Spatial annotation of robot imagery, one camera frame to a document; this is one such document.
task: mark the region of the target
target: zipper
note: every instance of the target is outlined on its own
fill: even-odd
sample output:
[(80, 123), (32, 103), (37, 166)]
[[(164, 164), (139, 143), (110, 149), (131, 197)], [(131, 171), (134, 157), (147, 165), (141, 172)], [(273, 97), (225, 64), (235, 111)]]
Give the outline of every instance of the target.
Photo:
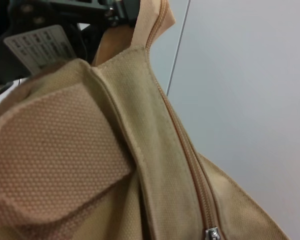
[(162, 26), (162, 24), (164, 23), (164, 20), (166, 18), (166, 15), (168, 13), (168, 10), (169, 10), (169, 2), (168, 0), (161, 0), (161, 4), (160, 4), (160, 10), (159, 10), (159, 16), (158, 18), (156, 19), (152, 29), (151, 29), (151, 32), (149, 34), (149, 37), (146, 41), (146, 44), (145, 44), (145, 49), (146, 51), (149, 53), (150, 51), (150, 47), (152, 45), (152, 43), (154, 42), (154, 39), (160, 29), (160, 27)]
[[(161, 0), (159, 16), (152, 27), (152, 30), (149, 34), (145, 45), (145, 49), (148, 53), (158, 31), (160, 30), (165, 20), (168, 10), (168, 0)], [(180, 120), (175, 114), (170, 102), (168, 101), (166, 94), (163, 92), (157, 80), (155, 80), (155, 83), (157, 85), (157, 88), (159, 89), (161, 97), (173, 122), (174, 128), (178, 134), (181, 146), (183, 148), (191, 172), (194, 187), (198, 197), (200, 213), (203, 223), (202, 240), (225, 240), (221, 233), (219, 233), (220, 229), (217, 227), (219, 225), (218, 210), (216, 207), (213, 192), (211, 191), (211, 185), (207, 178), (206, 171), (203, 168), (199, 156), (196, 153), (192, 143), (189, 141), (185, 129), (183, 128)]]

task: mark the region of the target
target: stitching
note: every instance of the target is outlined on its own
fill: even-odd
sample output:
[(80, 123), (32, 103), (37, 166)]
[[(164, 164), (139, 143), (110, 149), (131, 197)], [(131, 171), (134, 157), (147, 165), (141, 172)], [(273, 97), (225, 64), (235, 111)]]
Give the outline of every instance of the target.
[[(112, 59), (113, 59), (112, 63), (116, 63), (116, 62), (118, 62), (118, 61), (119, 61), (120, 59), (122, 59), (122, 58), (123, 58), (123, 56), (119, 56), (118, 58), (115, 58), (115, 59), (112, 58)], [(115, 115), (116, 115), (117, 118), (118, 118), (118, 119), (117, 119), (118, 124), (119, 124), (121, 130), (123, 131), (123, 135), (125, 136), (125, 140), (127, 141), (127, 144), (128, 144), (128, 146), (129, 146), (130, 150), (134, 149), (134, 151), (131, 151), (132, 155), (134, 155), (133, 153), (137, 153), (137, 154), (139, 155), (138, 159), (143, 163), (145, 169), (148, 170), (149, 167), (148, 167), (148, 165), (147, 165), (147, 162), (145, 161), (145, 157), (144, 157), (142, 151), (140, 151), (141, 148), (139, 147), (138, 142), (137, 142), (136, 139), (134, 138), (134, 135), (131, 133), (130, 130), (128, 130), (128, 128), (131, 128), (131, 126), (130, 126), (129, 124), (128, 124), (128, 126), (127, 126), (127, 123), (124, 124), (124, 121), (123, 121), (124, 118), (123, 118), (123, 115), (122, 115), (122, 114), (120, 113), (120, 111), (118, 110), (118, 109), (119, 109), (119, 108), (118, 108), (118, 105), (116, 104), (116, 101), (114, 100), (114, 97), (113, 97), (114, 94), (110, 91), (110, 89), (108, 88), (106, 82), (102, 80), (102, 79), (105, 79), (105, 77), (104, 77), (103, 74), (99, 71), (98, 68), (92, 68), (91, 71), (89, 71), (89, 73), (90, 73), (90, 75), (91, 75), (93, 78), (97, 77), (97, 79), (101, 80), (101, 81), (98, 81), (98, 82), (99, 82), (99, 84), (101, 85), (101, 87), (103, 88), (104, 93), (105, 93), (106, 97), (109, 99), (110, 104), (113, 106), (113, 109), (114, 109), (114, 111), (115, 111)], [(144, 185), (144, 186), (147, 186), (147, 184), (145, 184), (145, 181), (143, 180), (142, 177), (139, 177), (139, 179), (140, 179), (140, 181), (143, 182), (143, 185)], [(148, 206), (154, 206), (154, 203), (151, 201), (151, 199), (150, 199), (149, 197), (144, 197), (143, 199), (144, 199), (145, 201), (147, 201)], [(150, 212), (146, 211), (146, 214), (149, 214), (149, 215), (150, 215), (149, 218), (150, 218), (151, 220), (154, 219), (152, 213), (153, 213), (152, 211), (150, 211)], [(156, 228), (153, 228), (153, 221), (149, 222), (148, 224), (149, 224), (149, 228), (152, 230), (152, 231), (150, 231), (150, 232), (154, 233), (154, 235), (156, 236), (157, 233), (156, 233)]]
[(145, 44), (145, 48), (149, 51), (150, 50), (150, 47), (152, 46), (153, 44), (153, 40), (154, 38), (158, 35), (158, 31), (159, 29), (162, 27), (162, 24), (164, 23), (166, 17), (167, 17), (167, 12), (169, 10), (169, 2), (167, 0), (164, 0), (164, 1), (161, 1), (161, 4), (160, 4), (160, 12), (162, 11), (164, 13), (164, 17), (162, 19), (158, 18), (156, 19), (151, 31), (150, 31), (150, 34), (149, 34), (149, 37), (151, 38), (148, 38), (148, 40), (146, 41), (146, 44)]
[[(148, 58), (147, 56), (145, 56), (145, 58), (146, 58), (147, 66), (148, 66), (148, 68), (147, 68), (147, 69), (148, 69), (148, 74), (149, 74), (150, 77), (152, 78), (152, 81), (155, 83), (157, 80), (156, 80), (156, 77), (155, 77), (153, 71), (151, 70), (152, 68), (151, 68), (151, 65), (150, 65), (150, 63), (149, 63), (149, 58)], [(161, 103), (162, 103), (162, 105), (163, 105), (163, 108), (165, 108), (166, 111), (168, 112), (168, 109), (167, 109), (165, 103), (163, 102), (163, 100), (162, 100)], [(176, 134), (174, 134), (174, 141), (175, 141), (176, 143), (179, 143), (179, 144), (180, 144), (180, 141), (179, 141), (178, 136), (177, 136)], [(189, 167), (188, 167), (188, 164), (186, 165), (186, 162), (182, 161), (182, 165), (183, 165), (183, 172), (186, 172), (186, 169), (189, 168)], [(196, 205), (195, 199), (197, 199), (198, 197), (197, 197), (196, 193), (193, 191), (193, 189), (192, 189), (192, 191), (191, 191), (191, 195), (192, 195), (192, 198), (191, 198), (191, 199), (192, 199), (192, 205), (195, 206), (195, 205)], [(197, 228), (198, 228), (198, 230), (200, 230), (200, 224), (199, 224), (199, 222), (201, 221), (201, 218), (199, 217), (198, 214), (196, 214), (196, 218), (197, 218), (197, 221), (196, 221), (196, 222), (197, 222)]]
[(239, 194), (244, 197), (250, 204), (252, 204), (254, 207), (256, 207), (257, 211), (266, 219), (267, 223), (269, 223), (271, 226), (273, 226), (281, 235), (282, 238), (288, 239), (288, 237), (283, 233), (281, 228), (274, 223), (272, 218), (260, 207), (231, 177), (229, 177), (223, 170), (218, 168), (214, 163), (209, 161), (207, 158), (205, 158), (202, 154), (199, 153), (199, 155), (207, 161), (207, 164), (210, 165), (217, 173), (219, 173), (222, 177), (227, 179), (232, 187), (234, 187)]
[[(144, 58), (145, 58), (145, 64), (146, 64), (146, 66), (147, 66), (147, 76), (148, 77), (150, 77), (151, 79), (152, 79), (152, 81), (153, 81), (153, 83), (155, 83), (155, 79), (154, 79), (154, 76), (151, 74), (152, 72), (151, 72), (151, 66), (149, 65), (149, 62), (147, 61), (147, 55), (146, 55), (146, 51), (145, 51), (145, 48), (144, 48), (144, 46), (135, 46), (135, 47), (131, 47), (131, 48), (128, 48), (127, 50), (125, 50), (125, 51), (123, 51), (122, 52), (122, 54), (119, 54), (119, 55), (117, 55), (117, 56), (115, 56), (114, 58), (112, 58), (112, 59), (110, 59), (109, 61), (107, 61), (106, 62), (106, 64), (102, 64), (101, 66), (99, 66), (99, 67), (92, 67), (92, 74), (94, 75), (95, 73), (93, 72), (93, 70), (95, 70), (98, 74), (100, 74), (100, 76), (102, 76), (103, 77), (103, 75), (102, 75), (102, 73), (100, 72), (100, 70), (106, 70), (108, 67), (113, 67), (113, 66), (109, 66), (110, 64), (115, 64), (115, 63), (117, 63), (117, 62), (119, 62), (119, 61), (121, 61), (124, 57), (127, 57), (127, 56), (130, 56), (130, 55), (132, 55), (132, 54), (134, 54), (135, 52), (141, 52), (141, 53), (143, 53), (144, 54)], [(107, 88), (107, 84), (104, 82), (103, 83), (103, 81), (102, 81), (102, 83), (101, 83), (102, 85), (103, 85), (103, 88), (108, 92), (107, 93), (107, 97), (108, 98), (110, 98), (110, 101), (111, 101), (111, 104), (115, 107), (115, 111), (116, 111), (116, 115), (117, 115), (117, 117), (119, 118), (119, 120), (121, 121), (121, 122), (119, 122), (119, 125), (121, 126), (121, 128), (124, 126), (124, 124), (123, 124), (123, 116), (120, 114), (120, 111), (118, 110), (118, 106), (116, 105), (116, 101), (114, 100), (114, 98), (112, 97), (112, 96), (110, 96), (110, 94), (109, 93), (111, 93), (111, 91)], [(161, 107), (162, 107), (162, 109), (166, 109), (165, 108), (165, 104), (163, 103), (163, 102), (160, 102), (160, 105), (161, 105)], [(130, 124), (129, 123), (126, 123), (125, 124), (128, 128), (130, 127), (131, 128), (131, 126), (130, 126)], [(136, 139), (134, 138), (134, 136), (133, 136), (133, 134), (131, 134), (131, 131), (129, 131), (129, 130), (127, 130), (127, 129), (125, 129), (125, 127), (123, 127), (123, 129), (122, 129), (124, 132), (125, 132), (125, 135), (126, 136), (129, 136), (130, 138), (132, 137), (132, 140), (133, 140), (133, 143), (134, 143), (134, 145), (135, 145), (135, 152), (136, 153), (138, 153), (142, 158), (140, 159), (139, 158), (139, 160), (141, 160), (143, 163), (144, 163), (144, 166), (145, 166), (145, 169), (147, 170), (147, 169), (149, 169), (149, 167), (148, 167), (148, 164), (147, 164), (147, 162), (144, 160), (144, 155), (142, 154), (142, 152), (140, 151), (140, 147), (139, 147), (139, 145), (138, 145), (138, 143), (136, 142)], [(178, 139), (177, 139), (177, 136), (174, 134), (173, 135), (173, 139), (172, 139), (177, 145), (178, 144), (180, 144), (180, 142), (178, 141)], [(185, 166), (185, 162), (184, 161), (182, 161), (181, 162), (181, 164), (182, 164), (182, 169), (183, 169), (183, 172), (186, 172), (186, 166)], [(195, 203), (195, 198), (194, 198), (194, 192), (193, 191), (191, 191), (191, 195), (192, 195), (192, 197), (190, 198), (191, 200), (192, 200), (192, 205), (193, 206), (195, 206), (196, 205), (196, 203)], [(149, 198), (147, 198), (147, 197), (145, 197), (145, 200), (146, 201), (148, 201), (148, 205), (149, 206), (154, 206), (153, 204), (150, 204), (150, 202), (151, 201), (149, 201), (149, 200), (151, 200), (151, 199), (149, 199)], [(199, 216), (198, 216), (198, 214), (196, 214), (196, 218), (197, 218), (197, 228), (198, 229), (200, 229), (200, 226), (199, 226)]]
[[(6, 114), (4, 114), (0, 117), (0, 120), (2, 119), (2, 121), (0, 121), (0, 133), (1, 133), (1, 130), (3, 129), (3, 127), (6, 124), (8, 124), (11, 120), (14, 119), (13, 117), (16, 116), (16, 114), (22, 113), (22, 111), (24, 111), (27, 107), (32, 106), (32, 105), (34, 105), (38, 102), (44, 101), (45, 99), (48, 99), (48, 98), (51, 98), (51, 97), (56, 97), (58, 95), (62, 95), (64, 90), (75, 88), (75, 87), (77, 87), (77, 85), (80, 85), (80, 83), (77, 83), (77, 84), (75, 84), (73, 86), (70, 86), (70, 87), (67, 87), (67, 88), (63, 88), (61, 90), (58, 90), (58, 91), (53, 92), (51, 94), (44, 95), (42, 97), (35, 98), (32, 101), (25, 102), (24, 104), (20, 104), (17, 108), (10, 109)], [(5, 204), (7, 204), (7, 206), (13, 207), (13, 209), (16, 212), (18, 212), (19, 214), (21, 214), (22, 216), (24, 216), (26, 218), (30, 218), (30, 219), (32, 219), (36, 222), (37, 221), (43, 221), (43, 222), (47, 221), (47, 219), (42, 219), (42, 218), (39, 218), (38, 216), (34, 216), (33, 214), (31, 214), (31, 212), (27, 211), (25, 208), (17, 205), (14, 201), (11, 201), (9, 198), (6, 198), (6, 196), (4, 194), (0, 194), (0, 200), (2, 200)]]

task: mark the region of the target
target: seam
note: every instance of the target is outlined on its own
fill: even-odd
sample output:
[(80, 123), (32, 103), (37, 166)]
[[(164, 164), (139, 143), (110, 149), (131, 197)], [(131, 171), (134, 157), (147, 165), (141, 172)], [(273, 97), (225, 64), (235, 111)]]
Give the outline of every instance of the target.
[(219, 173), (222, 177), (227, 179), (231, 186), (234, 187), (243, 198), (248, 200), (248, 202), (256, 208), (256, 210), (266, 219), (266, 221), (278, 231), (282, 238), (288, 239), (288, 237), (283, 233), (281, 228), (277, 224), (275, 224), (273, 219), (262, 209), (262, 207), (260, 207), (231, 177), (229, 177), (223, 170), (218, 168), (214, 163), (205, 158), (202, 154), (198, 154), (200, 157), (206, 160), (208, 162), (207, 164), (210, 165), (217, 173)]
[(184, 34), (184, 29), (185, 29), (185, 25), (186, 25), (186, 21), (187, 21), (187, 16), (188, 16), (188, 11), (189, 11), (189, 7), (190, 7), (190, 2), (191, 2), (191, 0), (188, 0), (188, 4), (186, 6), (185, 15), (184, 15), (184, 18), (183, 18), (181, 33), (180, 33), (180, 36), (179, 36), (178, 45), (176, 47), (176, 52), (175, 52), (175, 56), (174, 56), (174, 60), (173, 60), (173, 65), (172, 65), (171, 73), (170, 73), (168, 87), (166, 89), (166, 95), (167, 96), (169, 95), (172, 78), (173, 78), (174, 72), (175, 72), (175, 67), (176, 67), (176, 63), (177, 63), (177, 58), (178, 58), (178, 54), (179, 54), (179, 49), (180, 49), (180, 45), (181, 45), (182, 36)]
[[(81, 82), (76, 83), (69, 87), (59, 89), (57, 91), (43, 95), (41, 97), (34, 98), (31, 101), (20, 104), (17, 108), (10, 109), (6, 114), (4, 114), (2, 117), (0, 117), (0, 120), (1, 120), (0, 121), (0, 133), (4, 126), (9, 124), (11, 121), (13, 121), (14, 117), (16, 117), (17, 114), (22, 114), (22, 112), (27, 110), (28, 107), (33, 106), (37, 103), (40, 103), (46, 99), (63, 96), (65, 92), (68, 93), (70, 91), (70, 93), (71, 93), (71, 91), (75, 90), (77, 87), (80, 87), (80, 86), (82, 86)], [(121, 179), (122, 178), (119, 178), (117, 181), (109, 184), (107, 187), (104, 188), (104, 190), (107, 190), (107, 188), (110, 188), (112, 185), (116, 184)], [(42, 216), (34, 215), (33, 212), (28, 210), (26, 207), (20, 206), (18, 202), (11, 200), (4, 193), (0, 193), (0, 204), (3, 204), (6, 207), (11, 207), (13, 209), (13, 211), (15, 211), (17, 214), (21, 215), (22, 218), (25, 221), (28, 221), (30, 224), (45, 224), (45, 223), (50, 223), (53, 221), (58, 221), (64, 217), (68, 216), (68, 214), (72, 213), (73, 211), (78, 210), (81, 206), (88, 203), (92, 198), (95, 198), (96, 196), (102, 194), (103, 191), (101, 191), (97, 194), (95, 192), (96, 195), (94, 195), (93, 197), (87, 198), (83, 202), (77, 204), (77, 206), (75, 208), (71, 209), (70, 212), (63, 212), (62, 214), (56, 216), (55, 218), (46, 217), (45, 214), (43, 214)]]
[[(160, 0), (160, 9), (159, 9), (159, 15), (156, 19), (156, 21), (154, 22), (153, 26), (152, 26), (152, 29), (149, 33), (149, 36), (148, 37), (151, 37), (151, 38), (148, 38), (146, 40), (146, 44), (145, 44), (145, 49), (147, 51), (150, 50), (150, 47), (153, 43), (153, 40), (154, 38), (157, 36), (158, 34), (158, 30), (161, 28), (163, 22), (165, 21), (166, 17), (167, 17), (167, 12), (169, 10), (169, 2), (167, 0)], [(160, 13), (163, 13), (164, 14), (164, 17), (163, 19), (160, 19)]]
[[(156, 83), (156, 82), (157, 82), (156, 77), (155, 77), (154, 73), (150, 70), (150, 69), (151, 69), (151, 68), (150, 68), (151, 65), (150, 65), (150, 63), (149, 63), (149, 58), (148, 58), (147, 56), (145, 56), (145, 59), (146, 59), (146, 63), (147, 63), (147, 66), (148, 66), (148, 72), (149, 72), (149, 74), (150, 74), (150, 76), (151, 76), (153, 82)], [(161, 103), (162, 103), (164, 109), (166, 109), (167, 114), (170, 116), (169, 111), (168, 111), (168, 109), (167, 109), (167, 106), (165, 105), (163, 99), (162, 99), (162, 102), (161, 102)], [(179, 138), (178, 138), (178, 133), (176, 132), (176, 130), (173, 129), (173, 127), (171, 126), (171, 124), (169, 125), (169, 128), (170, 128), (173, 132), (176, 133), (176, 134), (174, 135), (174, 141), (177, 142), (177, 143), (179, 143), (180, 148), (182, 149), (180, 140), (179, 140)], [(182, 165), (183, 165), (183, 171), (186, 172), (186, 169), (189, 169), (187, 160), (186, 160), (186, 161), (182, 161)], [(193, 190), (191, 191), (191, 195), (192, 195), (192, 198), (191, 198), (191, 199), (192, 199), (192, 205), (195, 206), (195, 205), (196, 205), (195, 199), (198, 199), (198, 197), (197, 197), (196, 193), (195, 193)], [(198, 214), (196, 214), (196, 218), (197, 218), (197, 219), (196, 219), (196, 220), (197, 220), (197, 221), (196, 221), (196, 222), (197, 222), (197, 229), (200, 230), (199, 222), (200, 222), (202, 219), (201, 219), (201, 217), (200, 217)]]
[[(102, 64), (101, 66), (99, 66), (99, 67), (92, 67), (92, 74), (95, 76), (96, 75), (96, 73), (93, 71), (93, 70), (95, 70), (98, 74), (100, 74), (100, 76), (101, 77), (103, 77), (103, 75), (102, 75), (102, 73), (100, 72), (100, 70), (106, 70), (108, 67), (111, 67), (111, 66), (109, 66), (109, 64), (115, 64), (115, 63), (117, 63), (117, 62), (119, 62), (121, 59), (123, 59), (124, 57), (126, 57), (126, 56), (129, 56), (129, 55), (132, 55), (132, 54), (134, 54), (135, 52), (140, 52), (140, 53), (142, 53), (143, 55), (144, 55), (144, 60), (145, 60), (145, 64), (146, 64), (146, 66), (147, 66), (147, 75), (152, 79), (152, 81), (153, 81), (153, 83), (155, 84), (155, 82), (156, 82), (156, 80), (155, 80), (155, 78), (154, 78), (154, 75), (152, 74), (152, 71), (151, 71), (151, 66), (150, 66), (150, 64), (149, 64), (149, 61), (147, 60), (148, 58), (147, 58), (147, 53), (146, 53), (146, 50), (145, 50), (145, 48), (144, 48), (144, 46), (135, 46), (135, 47), (131, 47), (131, 48), (128, 48), (128, 49), (126, 49), (125, 51), (123, 51), (123, 52), (121, 52), (122, 54), (119, 54), (119, 55), (117, 55), (117, 56), (115, 56), (114, 58), (112, 58), (112, 59), (110, 59), (109, 61), (107, 61), (105, 64)], [(116, 105), (116, 103), (115, 103), (115, 101), (114, 101), (114, 98), (109, 94), (109, 93), (112, 93), (112, 91), (110, 91), (109, 90), (109, 88), (107, 88), (107, 84), (104, 82), (104, 81), (102, 81), (101, 80), (101, 85), (103, 86), (103, 88), (104, 88), (104, 90), (107, 92), (107, 95), (108, 95), (108, 98), (110, 98), (110, 101), (111, 101), (111, 104), (115, 107), (115, 111), (116, 111), (116, 116), (119, 118), (119, 120), (121, 121), (121, 122), (119, 122), (119, 125), (121, 126), (121, 130), (123, 130), (124, 131), (124, 133), (125, 133), (125, 136), (129, 136), (130, 138), (131, 138), (131, 136), (133, 137), (133, 134), (131, 134), (131, 132), (130, 131), (127, 131), (127, 129), (125, 129), (126, 127), (123, 127), (124, 126), (124, 124), (123, 124), (123, 116), (120, 114), (120, 111), (118, 110), (118, 106)], [(160, 93), (158, 92), (158, 98), (160, 98), (161, 100), (162, 100), (162, 97), (160, 96)], [(166, 106), (165, 106), (165, 104), (164, 104), (164, 102), (163, 101), (161, 101), (161, 106), (162, 106), (162, 109), (166, 109), (167, 110), (167, 108), (166, 108)], [(172, 128), (172, 126), (171, 126), (171, 124), (169, 125), (169, 129), (173, 132), (173, 128)], [(173, 140), (174, 140), (174, 142), (177, 144), (177, 145), (179, 145), (180, 144), (180, 142), (178, 141), (178, 138), (177, 138), (177, 136), (174, 134), (173, 135)], [(146, 169), (149, 169), (149, 167), (148, 167), (148, 165), (147, 165), (147, 162), (145, 161), (145, 157), (144, 157), (144, 155), (142, 154), (142, 152), (140, 151), (140, 147), (139, 147), (139, 145), (138, 145), (138, 143), (137, 143), (137, 141), (135, 140), (135, 138), (133, 137), (133, 142), (134, 142), (134, 144), (135, 144), (135, 148), (134, 148), (134, 152), (138, 152), (141, 156), (142, 156), (142, 162), (144, 163), (144, 166), (145, 166), (145, 168)], [(186, 166), (186, 163), (184, 162), (184, 161), (181, 161), (181, 164), (182, 164), (182, 168), (183, 168), (183, 172), (186, 172), (186, 169), (187, 169), (187, 166)], [(193, 191), (191, 191), (191, 195), (192, 195), (192, 197), (190, 198), (191, 200), (192, 200), (192, 205), (193, 206), (195, 206), (196, 205), (196, 203), (195, 203), (195, 199), (197, 199), (197, 197), (196, 197), (196, 195), (195, 195), (195, 193), (193, 192)], [(154, 206), (153, 204), (151, 204), (150, 202), (151, 201), (149, 201), (150, 199), (148, 198), (148, 197), (145, 197), (144, 198), (144, 200), (145, 201), (147, 201), (148, 202), (148, 206)], [(151, 214), (151, 211), (150, 211), (150, 219), (154, 219), (154, 217), (153, 217), (153, 215)], [(198, 214), (196, 214), (196, 218), (197, 218), (197, 229), (198, 230), (200, 230), (200, 226), (199, 226), (199, 222), (200, 222), (200, 218), (199, 218), (199, 216), (198, 216)], [(155, 229), (153, 228), (153, 225), (152, 224), (150, 224), (149, 225), (149, 227), (152, 229), (152, 231), (153, 231), (153, 233), (155, 234), (155, 236), (157, 235), (155, 232)]]

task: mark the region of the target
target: bag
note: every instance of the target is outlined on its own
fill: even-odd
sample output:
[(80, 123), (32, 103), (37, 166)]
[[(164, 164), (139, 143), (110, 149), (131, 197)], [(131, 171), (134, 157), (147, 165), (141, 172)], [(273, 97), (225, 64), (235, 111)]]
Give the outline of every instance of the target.
[(92, 66), (54, 65), (2, 101), (0, 240), (288, 239), (196, 152), (158, 84), (149, 50), (173, 23), (166, 0), (141, 0)]

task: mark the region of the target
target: textured fabric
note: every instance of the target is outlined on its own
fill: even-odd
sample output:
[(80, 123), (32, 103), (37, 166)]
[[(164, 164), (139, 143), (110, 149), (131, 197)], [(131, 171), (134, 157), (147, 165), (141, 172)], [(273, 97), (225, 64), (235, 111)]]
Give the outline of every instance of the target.
[(141, 240), (140, 200), (139, 177), (135, 172), (107, 194), (72, 240)]
[(199, 239), (202, 223), (191, 174), (144, 47), (124, 51), (92, 74), (100, 78), (90, 88), (109, 96), (136, 160), (152, 237)]
[[(84, 68), (72, 64), (63, 78), (82, 80), (69, 69)], [(56, 90), (59, 79), (49, 76)], [(71, 236), (97, 196), (133, 169), (85, 87), (69, 82), (0, 116), (0, 226), (27, 225), (19, 228), (27, 239)]]
[(0, 227), (0, 240), (24, 240), (12, 227)]
[(220, 212), (220, 224), (230, 240), (285, 240), (285, 234), (229, 176), (201, 156)]
[[(164, 19), (157, 22), (159, 14), (166, 7)], [(175, 24), (175, 17), (169, 7), (168, 0), (141, 0), (138, 20), (135, 25), (131, 47), (146, 46), (151, 32), (156, 30), (152, 42), (163, 32)]]

